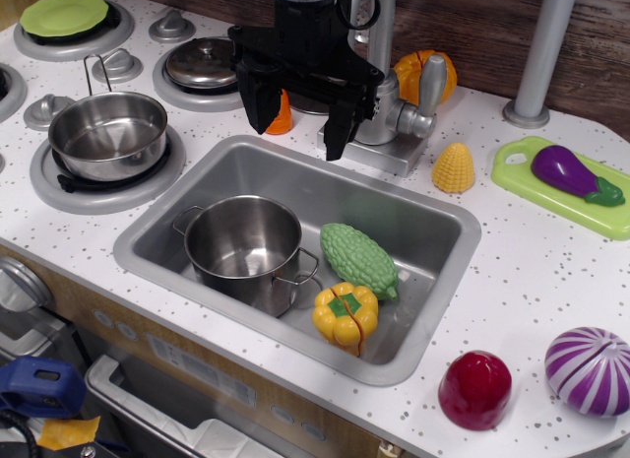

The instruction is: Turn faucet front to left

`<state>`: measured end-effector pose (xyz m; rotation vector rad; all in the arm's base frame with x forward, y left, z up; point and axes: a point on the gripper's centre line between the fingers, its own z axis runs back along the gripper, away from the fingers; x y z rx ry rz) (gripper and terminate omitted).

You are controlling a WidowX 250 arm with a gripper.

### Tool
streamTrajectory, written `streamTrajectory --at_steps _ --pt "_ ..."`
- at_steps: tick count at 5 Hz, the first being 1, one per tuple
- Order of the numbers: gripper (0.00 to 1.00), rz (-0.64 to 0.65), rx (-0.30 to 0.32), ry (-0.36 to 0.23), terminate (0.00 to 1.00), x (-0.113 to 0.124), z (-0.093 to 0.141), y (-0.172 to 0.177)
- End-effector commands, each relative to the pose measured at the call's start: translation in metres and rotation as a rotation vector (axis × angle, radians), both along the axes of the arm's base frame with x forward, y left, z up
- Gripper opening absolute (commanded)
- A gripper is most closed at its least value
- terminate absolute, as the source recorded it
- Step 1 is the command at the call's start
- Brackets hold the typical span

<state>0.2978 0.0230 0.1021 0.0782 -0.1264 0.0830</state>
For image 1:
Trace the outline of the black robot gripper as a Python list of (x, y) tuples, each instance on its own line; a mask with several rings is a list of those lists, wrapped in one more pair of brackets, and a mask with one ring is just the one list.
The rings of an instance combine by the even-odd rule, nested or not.
[(233, 69), (250, 126), (263, 134), (278, 116), (282, 90), (329, 106), (324, 127), (326, 160), (337, 161), (358, 125), (376, 112), (384, 74), (349, 45), (351, 31), (379, 19), (376, 5), (367, 23), (352, 22), (351, 0), (272, 0), (270, 27), (235, 25)]

